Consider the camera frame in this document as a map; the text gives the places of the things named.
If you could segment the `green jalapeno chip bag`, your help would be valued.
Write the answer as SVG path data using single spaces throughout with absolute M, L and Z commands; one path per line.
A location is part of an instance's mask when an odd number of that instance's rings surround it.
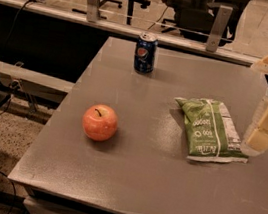
M 175 101 L 184 112 L 188 159 L 209 163 L 248 161 L 247 155 L 241 151 L 240 137 L 223 102 L 183 97 L 175 98 Z

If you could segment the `blue pepsi can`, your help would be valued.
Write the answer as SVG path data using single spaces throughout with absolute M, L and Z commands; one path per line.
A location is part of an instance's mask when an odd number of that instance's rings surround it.
M 153 71 L 157 42 L 156 36 L 150 32 L 142 32 L 139 35 L 133 65 L 137 72 L 147 74 Z

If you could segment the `red apple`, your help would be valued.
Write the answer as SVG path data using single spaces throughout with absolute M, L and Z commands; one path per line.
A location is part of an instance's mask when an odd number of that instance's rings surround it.
M 82 127 L 85 135 L 96 142 L 111 139 L 118 128 L 116 112 L 105 104 L 89 107 L 83 114 Z

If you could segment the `right metal rail bracket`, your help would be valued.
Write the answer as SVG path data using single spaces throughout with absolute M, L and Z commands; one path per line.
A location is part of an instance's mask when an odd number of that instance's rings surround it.
M 220 40 L 222 39 L 222 34 L 224 34 L 224 30 L 227 27 L 230 16 L 232 15 L 232 9 L 233 8 L 228 7 L 228 5 L 221 5 L 218 8 L 218 14 L 216 14 L 216 19 L 213 23 L 213 27 L 211 28 L 211 33 L 207 39 L 207 51 L 212 53 L 217 51 Z

